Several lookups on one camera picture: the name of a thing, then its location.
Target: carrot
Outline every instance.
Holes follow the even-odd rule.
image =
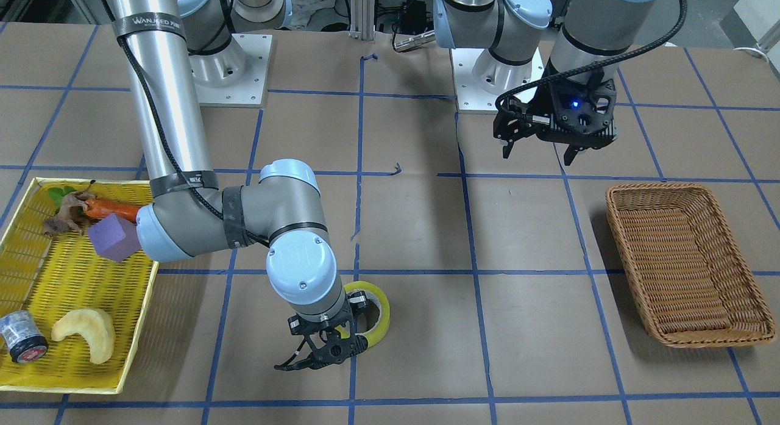
[[[90,198],[85,201],[89,209],[84,213],[90,218],[101,220],[109,214],[116,213],[122,219],[136,222],[136,216],[140,207],[137,205],[123,204],[109,199]]]

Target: brown woven basket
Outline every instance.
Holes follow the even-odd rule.
[[[609,225],[644,327],[679,348],[774,341],[777,327],[712,191],[619,184]]]

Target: purple block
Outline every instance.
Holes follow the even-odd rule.
[[[120,263],[141,249],[136,226],[115,213],[87,228],[87,234],[101,257]]]

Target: banana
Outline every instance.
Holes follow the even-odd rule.
[[[80,334],[90,347],[90,361],[103,364],[114,353],[114,325],[103,309],[75,309],[65,314],[51,328],[51,339],[62,341]]]

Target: table surface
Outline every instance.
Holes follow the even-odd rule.
[[[664,47],[621,64],[621,136],[562,168],[535,138],[502,159],[493,117],[456,113],[445,49],[268,33],[265,108],[202,109],[220,183],[310,164],[343,280],[390,300],[387,337],[273,370],[298,339],[265,249],[202,255],[161,265],[122,394],[3,392],[0,423],[780,423],[780,341],[649,338],[605,216],[613,184],[706,184],[780,314],[780,83],[762,60]],[[32,177],[147,177],[109,27],[3,24],[0,64],[3,230]]]

